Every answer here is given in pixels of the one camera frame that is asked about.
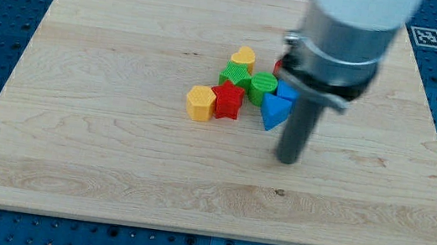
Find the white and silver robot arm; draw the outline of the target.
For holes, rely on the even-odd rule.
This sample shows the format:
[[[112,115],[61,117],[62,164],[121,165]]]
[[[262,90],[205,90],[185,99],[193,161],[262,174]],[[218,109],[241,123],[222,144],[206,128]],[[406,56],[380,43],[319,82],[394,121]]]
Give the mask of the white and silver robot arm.
[[[422,1],[309,0],[301,25],[284,37],[278,77],[305,100],[344,112]]]

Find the red block behind arm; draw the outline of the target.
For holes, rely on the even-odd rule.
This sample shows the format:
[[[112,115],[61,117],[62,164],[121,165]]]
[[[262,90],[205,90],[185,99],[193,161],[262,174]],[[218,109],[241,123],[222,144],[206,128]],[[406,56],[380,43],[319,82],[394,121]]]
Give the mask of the red block behind arm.
[[[274,64],[274,68],[273,68],[273,75],[279,79],[280,76],[280,69],[282,68],[282,60],[277,60]]]

